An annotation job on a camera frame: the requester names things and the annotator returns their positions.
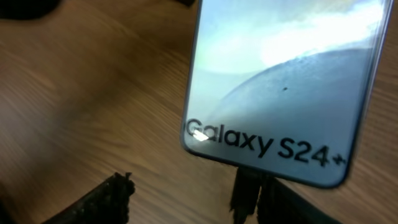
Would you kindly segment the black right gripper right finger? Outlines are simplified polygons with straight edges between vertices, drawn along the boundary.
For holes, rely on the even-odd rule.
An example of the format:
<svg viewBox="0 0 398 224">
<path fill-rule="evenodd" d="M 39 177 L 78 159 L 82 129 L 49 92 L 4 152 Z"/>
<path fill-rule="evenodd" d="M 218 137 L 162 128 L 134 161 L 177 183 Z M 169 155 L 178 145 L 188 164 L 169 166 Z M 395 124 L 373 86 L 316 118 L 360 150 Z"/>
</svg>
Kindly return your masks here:
<svg viewBox="0 0 398 224">
<path fill-rule="evenodd" d="M 258 224 L 340 224 L 272 177 L 262 183 L 257 221 Z"/>
</svg>

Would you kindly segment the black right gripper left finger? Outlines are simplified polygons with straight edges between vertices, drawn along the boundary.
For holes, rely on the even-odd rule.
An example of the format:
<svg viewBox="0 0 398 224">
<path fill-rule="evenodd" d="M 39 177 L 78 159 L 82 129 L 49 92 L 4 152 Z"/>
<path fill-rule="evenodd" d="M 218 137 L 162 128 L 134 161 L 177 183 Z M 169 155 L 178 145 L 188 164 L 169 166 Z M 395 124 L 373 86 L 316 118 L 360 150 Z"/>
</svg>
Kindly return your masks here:
<svg viewBox="0 0 398 224">
<path fill-rule="evenodd" d="M 135 192 L 131 173 L 114 173 L 44 224 L 127 224 L 129 199 Z"/>
</svg>

